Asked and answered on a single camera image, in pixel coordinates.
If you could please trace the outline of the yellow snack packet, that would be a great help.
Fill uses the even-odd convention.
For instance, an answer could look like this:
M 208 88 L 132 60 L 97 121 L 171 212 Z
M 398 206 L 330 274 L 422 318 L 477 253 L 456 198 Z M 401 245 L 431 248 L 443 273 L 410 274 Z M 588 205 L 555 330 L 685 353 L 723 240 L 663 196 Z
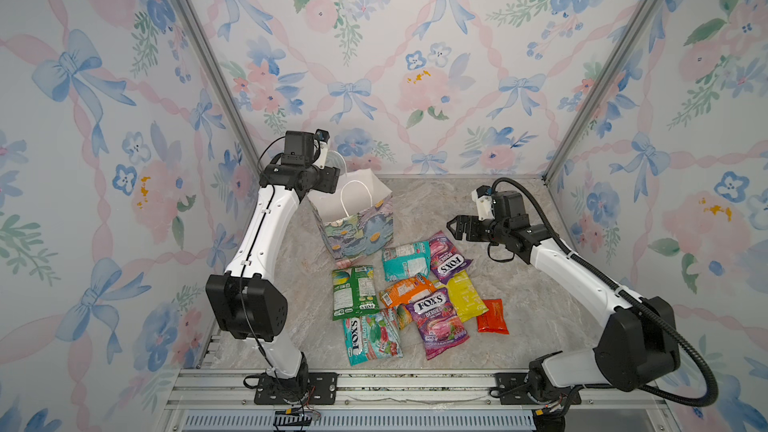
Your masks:
M 450 301 L 462 323 L 484 315 L 488 307 L 478 294 L 466 271 L 455 274 L 446 288 Z

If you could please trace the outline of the purple Fox's berries bag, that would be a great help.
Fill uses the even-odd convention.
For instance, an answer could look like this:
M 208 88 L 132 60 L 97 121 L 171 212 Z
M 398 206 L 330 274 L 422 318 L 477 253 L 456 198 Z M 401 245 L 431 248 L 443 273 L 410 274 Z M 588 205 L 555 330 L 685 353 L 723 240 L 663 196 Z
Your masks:
M 469 340 L 446 289 L 405 305 L 422 338 L 427 360 Z

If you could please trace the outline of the green Fox's candy bag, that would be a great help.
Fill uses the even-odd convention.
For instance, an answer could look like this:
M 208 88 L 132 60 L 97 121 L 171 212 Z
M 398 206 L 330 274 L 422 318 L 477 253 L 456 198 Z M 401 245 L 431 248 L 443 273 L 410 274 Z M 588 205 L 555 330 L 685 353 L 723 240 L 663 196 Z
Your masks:
M 343 320 L 348 361 L 357 366 L 373 360 L 402 358 L 399 329 L 383 312 Z

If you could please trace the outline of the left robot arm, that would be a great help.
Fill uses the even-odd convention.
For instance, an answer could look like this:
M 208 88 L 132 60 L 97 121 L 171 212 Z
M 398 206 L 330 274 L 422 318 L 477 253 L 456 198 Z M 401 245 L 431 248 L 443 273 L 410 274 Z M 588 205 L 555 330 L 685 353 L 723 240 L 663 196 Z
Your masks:
M 252 341 L 267 362 L 267 374 L 303 385 L 305 355 L 284 331 L 289 305 L 275 285 L 275 270 L 288 225 L 310 191 L 332 194 L 340 170 L 316 165 L 269 165 L 260 177 L 253 215 L 233 259 L 205 291 L 221 330 Z

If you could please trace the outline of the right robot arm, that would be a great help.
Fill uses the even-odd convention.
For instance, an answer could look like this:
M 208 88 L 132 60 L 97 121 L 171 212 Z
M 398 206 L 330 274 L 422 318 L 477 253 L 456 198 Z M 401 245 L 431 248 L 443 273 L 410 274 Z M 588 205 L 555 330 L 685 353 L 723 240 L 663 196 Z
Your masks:
M 486 219 L 458 215 L 447 223 L 457 240 L 501 245 L 525 263 L 544 272 L 564 287 L 602 327 L 596 346 L 575 352 L 554 352 L 529 363 L 523 392 L 545 404 L 575 386 L 610 386 L 631 392 L 680 367 L 678 342 L 654 323 L 641 306 L 658 314 L 669 325 L 674 312 L 664 300 L 646 299 L 632 292 L 630 298 L 614 289 L 578 262 L 551 228 L 520 219 Z

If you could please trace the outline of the floral paper gift bag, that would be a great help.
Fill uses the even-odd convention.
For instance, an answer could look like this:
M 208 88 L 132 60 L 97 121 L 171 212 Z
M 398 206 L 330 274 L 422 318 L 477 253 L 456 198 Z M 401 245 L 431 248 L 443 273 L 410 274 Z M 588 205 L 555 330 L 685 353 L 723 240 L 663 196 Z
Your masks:
M 370 169 L 344 170 L 334 193 L 311 191 L 307 198 L 340 269 L 382 250 L 393 239 L 393 193 Z

